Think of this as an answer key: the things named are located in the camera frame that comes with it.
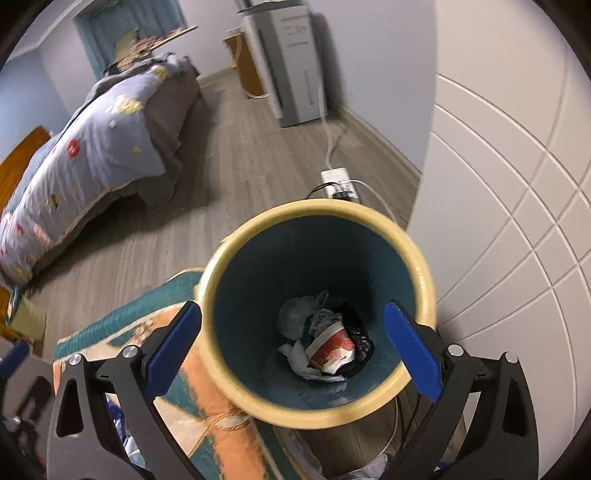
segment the white wall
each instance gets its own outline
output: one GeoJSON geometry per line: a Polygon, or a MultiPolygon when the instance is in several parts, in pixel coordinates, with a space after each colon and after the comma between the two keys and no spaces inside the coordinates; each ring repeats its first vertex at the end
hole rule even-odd
{"type": "Polygon", "coordinates": [[[0,72],[0,163],[35,127],[58,133],[70,116],[37,51],[8,61],[0,72]]]}
{"type": "MultiPolygon", "coordinates": [[[[179,55],[188,55],[202,76],[230,68],[232,58],[222,40],[226,36],[226,30],[235,28],[240,23],[232,0],[178,2],[187,25],[198,25],[199,28],[173,40],[155,53],[173,51],[179,55]]],[[[96,82],[73,22],[73,18],[89,3],[90,0],[82,0],[39,47],[47,73],[70,113],[82,104],[96,82]]]]}
{"type": "Polygon", "coordinates": [[[82,104],[96,83],[73,22],[73,18],[89,3],[90,0],[80,2],[39,46],[47,74],[70,114],[82,104]]]}
{"type": "Polygon", "coordinates": [[[66,10],[79,1],[80,0],[51,0],[51,3],[43,9],[21,37],[17,46],[12,51],[10,58],[18,57],[23,53],[37,48],[44,40],[48,31],[52,29],[53,24],[58,21],[66,10]]]}
{"type": "Polygon", "coordinates": [[[433,0],[309,0],[328,94],[423,169],[435,95],[433,0]]]}
{"type": "Polygon", "coordinates": [[[542,474],[591,406],[591,82],[531,0],[436,5],[436,107],[408,233],[444,339],[518,354],[542,474]]]}
{"type": "Polygon", "coordinates": [[[204,77],[232,66],[232,57],[222,43],[226,31],[241,20],[233,0],[178,0],[187,25],[199,28],[159,48],[155,53],[173,51],[188,55],[204,77]]]}

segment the blanket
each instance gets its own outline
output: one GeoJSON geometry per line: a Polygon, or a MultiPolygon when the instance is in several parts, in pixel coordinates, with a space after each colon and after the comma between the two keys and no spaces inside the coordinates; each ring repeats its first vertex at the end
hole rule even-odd
{"type": "Polygon", "coordinates": [[[32,268],[107,193],[160,176],[143,108],[180,60],[144,60],[94,85],[64,130],[41,147],[0,218],[0,284],[23,287],[32,268]]]}
{"type": "MultiPolygon", "coordinates": [[[[69,356],[88,360],[116,356],[141,345],[168,325],[185,301],[196,301],[201,269],[185,270],[138,300],[62,339],[54,351],[54,386],[69,356]]],[[[117,402],[116,396],[111,400],[117,402]]],[[[206,480],[300,480],[302,474],[272,425],[254,420],[217,389],[199,354],[199,339],[187,354],[168,393],[154,405],[174,438],[206,480]]],[[[142,439],[138,439],[141,448],[142,439]]]]}

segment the black plastic bag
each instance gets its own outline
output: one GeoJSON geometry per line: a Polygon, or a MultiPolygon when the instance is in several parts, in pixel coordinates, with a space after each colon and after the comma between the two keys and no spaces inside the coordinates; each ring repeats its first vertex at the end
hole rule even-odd
{"type": "Polygon", "coordinates": [[[363,321],[351,305],[344,302],[341,306],[332,310],[335,313],[343,315],[345,330],[347,330],[349,338],[355,344],[355,360],[343,365],[336,371],[335,375],[343,375],[345,378],[350,378],[359,373],[365,364],[369,362],[369,359],[374,354],[374,343],[369,338],[363,321]]]}

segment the blue comforter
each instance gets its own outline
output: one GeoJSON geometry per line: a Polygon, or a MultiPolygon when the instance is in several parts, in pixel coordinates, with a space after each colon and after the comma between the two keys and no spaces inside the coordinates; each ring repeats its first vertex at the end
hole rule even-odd
{"type": "Polygon", "coordinates": [[[98,82],[65,129],[33,156],[0,218],[0,283],[22,287],[35,262],[109,192],[162,175],[142,110],[180,70],[174,54],[98,82]]]}

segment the wooden headboard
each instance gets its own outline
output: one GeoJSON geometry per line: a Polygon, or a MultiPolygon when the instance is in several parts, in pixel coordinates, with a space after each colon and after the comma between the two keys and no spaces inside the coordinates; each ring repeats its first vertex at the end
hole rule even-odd
{"type": "MultiPolygon", "coordinates": [[[[31,157],[49,139],[47,130],[37,127],[12,150],[6,160],[0,163],[0,213],[10,200],[12,192],[17,188],[18,182],[21,181],[31,157]]],[[[0,287],[0,322],[2,323],[6,318],[9,299],[9,292],[0,287]]]]}

